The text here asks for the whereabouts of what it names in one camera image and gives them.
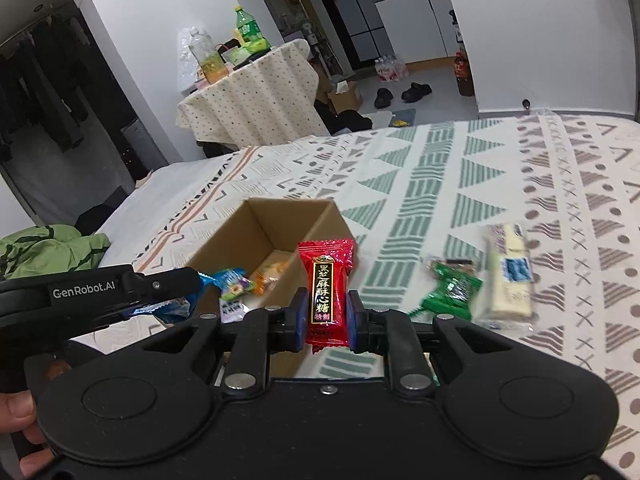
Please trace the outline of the person left hand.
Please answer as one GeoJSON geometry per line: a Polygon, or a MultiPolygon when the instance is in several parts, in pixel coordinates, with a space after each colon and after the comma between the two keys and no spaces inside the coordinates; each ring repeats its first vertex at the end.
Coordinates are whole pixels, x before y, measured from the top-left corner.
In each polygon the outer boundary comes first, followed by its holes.
{"type": "Polygon", "coordinates": [[[37,420],[34,395],[18,378],[18,365],[2,366],[1,478],[33,479],[55,461],[37,420]]]}

